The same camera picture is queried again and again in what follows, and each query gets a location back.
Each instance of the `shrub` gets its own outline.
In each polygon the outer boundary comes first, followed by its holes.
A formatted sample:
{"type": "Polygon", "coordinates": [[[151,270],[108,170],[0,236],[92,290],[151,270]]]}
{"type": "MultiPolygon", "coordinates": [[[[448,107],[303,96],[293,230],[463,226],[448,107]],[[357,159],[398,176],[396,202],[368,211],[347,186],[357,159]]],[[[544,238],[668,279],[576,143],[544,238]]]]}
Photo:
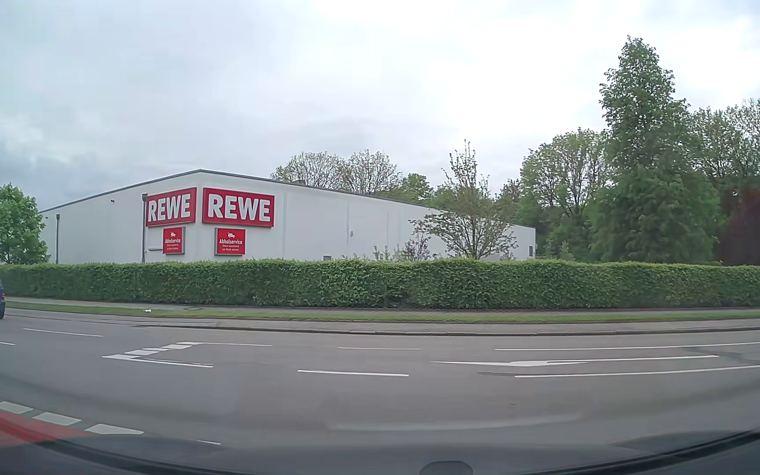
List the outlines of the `shrub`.
{"type": "Polygon", "coordinates": [[[760,306],[760,267],[564,260],[0,265],[7,294],[280,307],[760,306]]]}

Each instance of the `white building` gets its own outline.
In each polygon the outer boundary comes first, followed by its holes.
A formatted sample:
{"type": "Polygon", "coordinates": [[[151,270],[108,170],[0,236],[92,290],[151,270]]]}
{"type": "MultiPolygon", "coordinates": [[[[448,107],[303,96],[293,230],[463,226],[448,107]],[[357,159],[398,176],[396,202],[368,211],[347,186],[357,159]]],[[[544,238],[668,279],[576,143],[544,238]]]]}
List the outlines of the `white building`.
{"type": "MultiPolygon", "coordinates": [[[[424,206],[268,178],[194,170],[45,211],[50,261],[155,262],[371,258],[412,238],[424,206]]],[[[516,259],[534,255],[535,229],[511,229],[516,259]]],[[[432,237],[430,251],[447,255],[432,237]]]]}

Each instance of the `wall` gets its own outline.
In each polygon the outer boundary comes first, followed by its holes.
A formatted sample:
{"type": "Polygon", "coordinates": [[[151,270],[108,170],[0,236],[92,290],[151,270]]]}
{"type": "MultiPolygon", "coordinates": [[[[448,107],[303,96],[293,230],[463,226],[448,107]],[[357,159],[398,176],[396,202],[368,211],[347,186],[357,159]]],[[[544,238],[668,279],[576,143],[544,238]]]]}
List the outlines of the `wall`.
{"type": "MultiPolygon", "coordinates": [[[[391,200],[332,192],[216,172],[192,172],[182,176],[143,183],[128,189],[102,194],[73,204],[44,211],[46,240],[51,262],[55,261],[55,214],[60,213],[61,264],[83,262],[139,262],[143,202],[142,193],[159,194],[197,187],[197,222],[186,223],[185,254],[163,254],[163,227],[146,230],[146,260],[197,260],[285,258],[317,260],[329,255],[341,257],[373,256],[375,247],[394,252],[411,238],[410,220],[422,218],[428,208],[391,200]],[[274,195],[274,227],[242,227],[246,230],[246,254],[214,255],[216,227],[227,225],[201,222],[204,187],[241,190],[274,195]]],[[[528,259],[528,246],[534,245],[535,230],[512,228],[518,247],[517,259],[528,259]]],[[[444,243],[429,241],[433,254],[446,255],[444,243]]]]}

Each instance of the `asphalt road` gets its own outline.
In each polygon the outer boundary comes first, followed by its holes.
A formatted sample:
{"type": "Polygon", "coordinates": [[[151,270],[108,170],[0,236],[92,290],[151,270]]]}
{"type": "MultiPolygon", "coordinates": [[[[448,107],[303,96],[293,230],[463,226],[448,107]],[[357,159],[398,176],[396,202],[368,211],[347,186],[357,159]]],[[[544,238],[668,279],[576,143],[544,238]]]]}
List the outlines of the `asphalt road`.
{"type": "Polygon", "coordinates": [[[0,320],[0,401],[225,446],[605,444],[760,426],[760,331],[368,336],[0,320]]]}

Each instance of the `sky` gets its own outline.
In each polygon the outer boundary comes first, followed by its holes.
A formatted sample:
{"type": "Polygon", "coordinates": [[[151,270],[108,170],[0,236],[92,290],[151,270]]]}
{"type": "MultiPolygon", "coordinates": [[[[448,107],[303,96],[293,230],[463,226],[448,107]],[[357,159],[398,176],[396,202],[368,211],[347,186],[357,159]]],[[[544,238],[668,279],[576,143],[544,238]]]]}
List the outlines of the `sky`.
{"type": "Polygon", "coordinates": [[[42,210],[364,149],[435,185],[468,139],[498,190],[529,149],[605,126],[627,36],[692,107],[760,96],[760,2],[0,0],[0,185],[42,210]]]}

